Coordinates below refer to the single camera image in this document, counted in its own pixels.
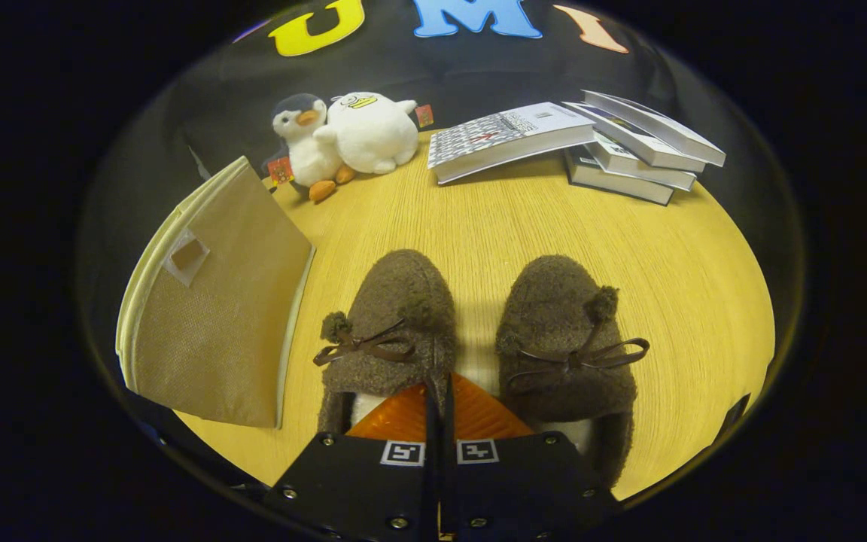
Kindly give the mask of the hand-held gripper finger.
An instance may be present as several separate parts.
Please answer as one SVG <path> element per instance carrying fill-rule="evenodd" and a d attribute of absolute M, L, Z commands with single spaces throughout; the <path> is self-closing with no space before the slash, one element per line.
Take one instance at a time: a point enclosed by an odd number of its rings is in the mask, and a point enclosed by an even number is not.
<path fill-rule="evenodd" d="M 441 528 L 457 541 L 581 541 L 622 510 L 567 435 L 528 428 L 458 373 L 441 481 Z"/>
<path fill-rule="evenodd" d="M 437 541 L 437 406 L 421 404 L 424 442 L 318 432 L 263 507 L 317 541 Z"/>

